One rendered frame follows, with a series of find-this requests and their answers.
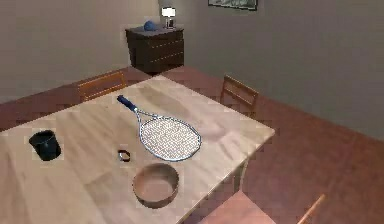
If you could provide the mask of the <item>brown wooden chair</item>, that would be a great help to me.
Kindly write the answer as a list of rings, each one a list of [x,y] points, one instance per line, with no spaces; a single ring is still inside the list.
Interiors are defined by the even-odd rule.
[[[221,104],[225,103],[225,96],[229,96],[231,99],[233,99],[235,101],[234,105],[238,108],[241,106],[246,107],[246,116],[250,118],[255,117],[256,105],[259,96],[259,93],[256,90],[229,75],[225,75],[219,98],[219,102]]]
[[[321,193],[304,204],[303,196],[284,191],[258,194],[258,198],[239,191],[198,224],[313,224],[312,218],[326,198]]]
[[[126,86],[124,74],[114,72],[79,84],[78,92],[81,101],[84,102],[123,89]]]

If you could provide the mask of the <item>dark brown chest of drawers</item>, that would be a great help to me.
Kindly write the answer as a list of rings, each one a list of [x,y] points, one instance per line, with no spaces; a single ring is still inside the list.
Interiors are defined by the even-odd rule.
[[[131,65],[149,75],[156,75],[184,65],[184,30],[182,28],[145,31],[143,27],[126,29]]]

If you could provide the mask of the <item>brown wooden bowl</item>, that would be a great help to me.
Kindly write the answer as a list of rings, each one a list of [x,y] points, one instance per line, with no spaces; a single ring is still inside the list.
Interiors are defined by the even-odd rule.
[[[145,207],[158,209],[170,204],[178,193],[179,174],[165,163],[154,163],[141,169],[132,181],[137,200]]]

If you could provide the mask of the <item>light wooden dining table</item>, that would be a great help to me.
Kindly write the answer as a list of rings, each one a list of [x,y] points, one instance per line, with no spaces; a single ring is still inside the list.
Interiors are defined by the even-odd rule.
[[[135,115],[110,93],[0,133],[0,224],[182,224],[274,134],[163,76],[121,93],[142,110],[184,120],[201,134],[200,150],[173,165],[180,175],[175,199],[160,209],[137,201],[132,179],[157,159],[140,143]],[[61,147],[51,161],[42,161],[29,143],[44,130],[52,130]],[[131,160],[120,161],[119,150]]]

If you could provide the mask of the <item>white table lamp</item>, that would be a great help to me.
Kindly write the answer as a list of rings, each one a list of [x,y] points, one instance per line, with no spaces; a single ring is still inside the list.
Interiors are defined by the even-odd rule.
[[[176,16],[176,9],[173,7],[163,7],[161,9],[162,16],[166,19],[166,29],[173,29],[173,18]]]

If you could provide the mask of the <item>black mug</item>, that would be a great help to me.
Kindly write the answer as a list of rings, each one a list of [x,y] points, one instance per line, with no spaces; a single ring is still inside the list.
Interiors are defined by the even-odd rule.
[[[61,155],[61,147],[52,130],[33,134],[29,138],[29,143],[42,161],[51,161]]]

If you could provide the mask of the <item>blue handled tennis racket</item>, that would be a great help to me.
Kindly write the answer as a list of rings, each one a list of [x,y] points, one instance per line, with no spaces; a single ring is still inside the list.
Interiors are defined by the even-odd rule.
[[[143,111],[123,95],[117,101],[135,114],[139,140],[155,157],[179,162],[191,158],[200,149],[201,135],[185,121]]]

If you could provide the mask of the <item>dark framed wall picture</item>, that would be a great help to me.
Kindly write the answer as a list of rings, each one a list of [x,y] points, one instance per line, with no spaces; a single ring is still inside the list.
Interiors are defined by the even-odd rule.
[[[256,11],[258,0],[208,0],[209,6]]]

